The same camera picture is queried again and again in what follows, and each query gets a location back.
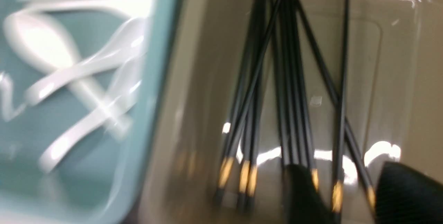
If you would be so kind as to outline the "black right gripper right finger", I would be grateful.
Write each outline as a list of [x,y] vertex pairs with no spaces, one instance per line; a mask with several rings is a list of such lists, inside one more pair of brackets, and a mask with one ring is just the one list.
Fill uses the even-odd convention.
[[407,165],[386,161],[376,189],[376,223],[442,222],[442,184]]

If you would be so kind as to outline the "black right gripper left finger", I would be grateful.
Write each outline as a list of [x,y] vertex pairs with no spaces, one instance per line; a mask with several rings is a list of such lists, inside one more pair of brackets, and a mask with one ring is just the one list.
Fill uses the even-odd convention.
[[283,169],[283,219],[285,224],[334,222],[304,166],[288,164]]

